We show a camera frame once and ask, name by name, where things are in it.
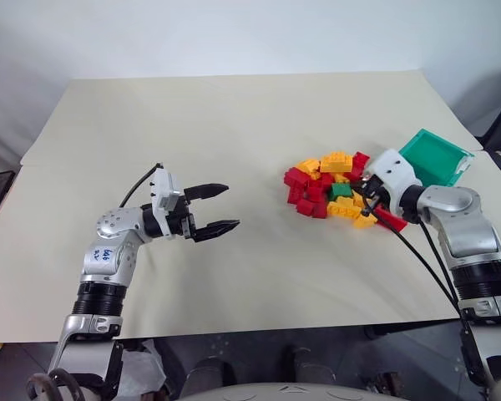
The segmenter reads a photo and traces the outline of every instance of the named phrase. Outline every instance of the table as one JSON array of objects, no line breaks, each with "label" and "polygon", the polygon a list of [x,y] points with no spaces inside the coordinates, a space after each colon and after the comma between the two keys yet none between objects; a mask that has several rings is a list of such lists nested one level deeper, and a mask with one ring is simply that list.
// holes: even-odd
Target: table
[{"label": "table", "polygon": [[[443,136],[440,129],[447,127],[447,138],[476,154],[459,184],[481,194],[486,215],[500,235],[501,173],[484,152],[477,151],[476,141],[440,104],[420,73],[325,75],[331,84],[325,85],[325,77],[319,75],[315,91],[326,92],[336,78],[357,81],[360,91],[366,79],[373,89],[380,88],[367,106],[375,118],[368,121],[363,113],[355,113],[356,108],[350,115],[332,109],[327,103],[330,97],[317,104],[321,97],[311,97],[310,85],[304,84],[297,88],[306,91],[308,105],[313,104],[306,117],[311,121],[303,123],[297,113],[284,121],[289,113],[279,93],[286,87],[273,91],[277,96],[271,99],[276,82],[272,77],[264,77],[267,90],[256,84],[258,77],[224,77],[255,82],[246,88],[252,93],[261,88],[268,94],[263,101],[271,102],[262,106],[256,97],[250,103],[238,101],[236,107],[231,102],[220,104],[212,95],[208,106],[206,94],[203,101],[190,97],[191,90],[174,93],[180,107],[194,105],[188,110],[193,113],[170,108],[168,101],[160,101],[166,107],[154,113],[154,94],[162,96],[163,82],[172,88],[172,79],[73,82],[41,139],[25,156],[0,210],[0,341],[58,338],[75,300],[84,253],[95,236],[94,223],[121,201],[155,160],[164,161],[183,186],[220,182],[230,187],[217,198],[193,203],[199,226],[222,218],[239,218],[241,224],[213,241],[154,240],[144,246],[124,302],[123,338],[454,317],[438,286],[392,233],[381,227],[356,230],[339,218],[322,221],[298,215],[286,204],[282,173],[311,155],[334,149],[377,155],[384,146],[399,147],[421,127]],[[296,81],[296,76],[288,78]],[[393,93],[419,89],[424,95],[416,96],[427,98],[413,103],[390,96],[385,102],[388,79],[393,81]],[[178,87],[186,86],[186,79],[175,81]],[[190,81],[201,86],[210,78]],[[233,93],[227,86],[208,87],[230,97]],[[135,97],[114,97],[115,91],[126,88],[134,88]],[[337,96],[346,98],[348,92]],[[141,99],[149,111],[136,118]],[[390,105],[395,103],[410,104],[407,118],[400,119],[394,111],[399,106]],[[89,112],[94,104],[98,109]],[[219,113],[198,114],[200,104]],[[248,110],[249,104],[254,111]],[[271,108],[285,110],[282,118],[275,118]],[[347,122],[330,115],[323,121],[325,114],[341,114]],[[126,133],[132,132],[129,119],[140,129],[127,142]],[[335,129],[329,127],[332,122],[338,124]],[[358,123],[365,128],[357,129]],[[154,135],[157,124],[163,129]],[[367,131],[371,127],[373,135]],[[354,130],[358,136],[336,134]],[[129,205],[146,203],[148,193],[148,187],[142,187]],[[418,227],[409,226],[404,232],[436,266]]]}]

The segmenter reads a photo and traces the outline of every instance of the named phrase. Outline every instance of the green tray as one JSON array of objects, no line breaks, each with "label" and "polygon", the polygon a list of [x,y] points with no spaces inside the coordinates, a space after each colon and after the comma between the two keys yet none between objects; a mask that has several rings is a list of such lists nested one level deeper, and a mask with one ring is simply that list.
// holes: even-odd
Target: green tray
[{"label": "green tray", "polygon": [[421,129],[399,153],[424,186],[453,186],[474,157],[426,129]]}]

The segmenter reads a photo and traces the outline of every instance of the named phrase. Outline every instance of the white wall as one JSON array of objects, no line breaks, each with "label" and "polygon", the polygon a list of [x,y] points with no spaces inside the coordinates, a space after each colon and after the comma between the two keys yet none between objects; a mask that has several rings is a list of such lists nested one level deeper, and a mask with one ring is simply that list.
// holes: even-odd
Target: white wall
[{"label": "white wall", "polygon": [[0,0],[0,159],[71,78],[422,68],[466,124],[501,106],[501,1]]}]

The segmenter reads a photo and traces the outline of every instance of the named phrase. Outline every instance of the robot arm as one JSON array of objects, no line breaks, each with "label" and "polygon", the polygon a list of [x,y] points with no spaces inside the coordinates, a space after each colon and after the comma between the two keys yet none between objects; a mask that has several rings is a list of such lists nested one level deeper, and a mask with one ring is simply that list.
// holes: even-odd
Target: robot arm
[{"label": "robot arm", "polygon": [[468,322],[461,337],[469,376],[477,385],[492,388],[492,399],[501,399],[494,398],[501,391],[501,240],[481,212],[478,193],[421,186],[395,150],[376,158],[366,177],[362,194],[372,199],[371,208],[383,203],[394,215],[412,223],[422,219],[438,231],[458,309]]},{"label": "robot arm", "polygon": [[[189,211],[192,200],[219,195],[228,189],[226,185],[181,190],[172,174],[157,165],[150,187],[150,204],[112,209],[97,221],[98,237],[83,259],[78,298],[65,319],[50,363],[49,376],[54,382],[66,384],[58,374],[64,369],[90,399],[112,399],[118,391],[123,346],[112,338],[120,334],[123,300],[139,247],[156,237],[183,236],[195,242],[205,241],[239,224],[237,220],[217,221],[197,229]],[[38,396],[33,385],[28,392],[31,399]]]}]

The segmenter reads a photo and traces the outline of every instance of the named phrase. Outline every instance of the pile of lego bricks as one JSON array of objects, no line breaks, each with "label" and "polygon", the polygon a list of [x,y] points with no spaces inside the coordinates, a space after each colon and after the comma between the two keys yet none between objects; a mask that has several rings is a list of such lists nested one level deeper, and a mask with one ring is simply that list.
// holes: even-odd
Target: pile of lego bricks
[{"label": "pile of lego bricks", "polygon": [[[352,190],[352,185],[362,179],[369,156],[357,152],[354,156],[332,152],[318,159],[307,159],[284,174],[284,183],[290,187],[287,202],[296,205],[297,212],[317,219],[340,216],[353,220],[356,228],[373,226],[373,215],[361,214],[362,196]],[[407,222],[393,216],[380,206],[375,212],[396,230]]]}]

